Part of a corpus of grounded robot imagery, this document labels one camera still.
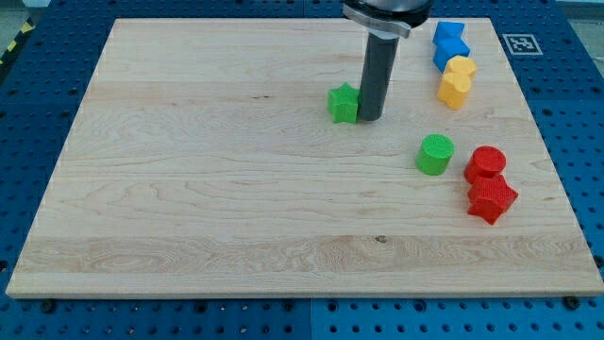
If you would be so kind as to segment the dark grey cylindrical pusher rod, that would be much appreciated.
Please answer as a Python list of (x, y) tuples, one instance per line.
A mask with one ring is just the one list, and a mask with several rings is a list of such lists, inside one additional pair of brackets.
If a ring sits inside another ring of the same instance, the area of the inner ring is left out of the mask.
[(358, 97), (360, 121), (376, 121), (382, 115), (398, 43), (398, 38), (368, 34)]

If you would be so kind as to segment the black silver robot wrist flange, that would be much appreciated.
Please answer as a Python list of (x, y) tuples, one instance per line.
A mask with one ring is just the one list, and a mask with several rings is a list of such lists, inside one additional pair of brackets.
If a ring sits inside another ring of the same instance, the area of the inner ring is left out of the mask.
[(344, 0), (343, 15), (381, 39), (407, 39), (432, 7), (433, 0)]

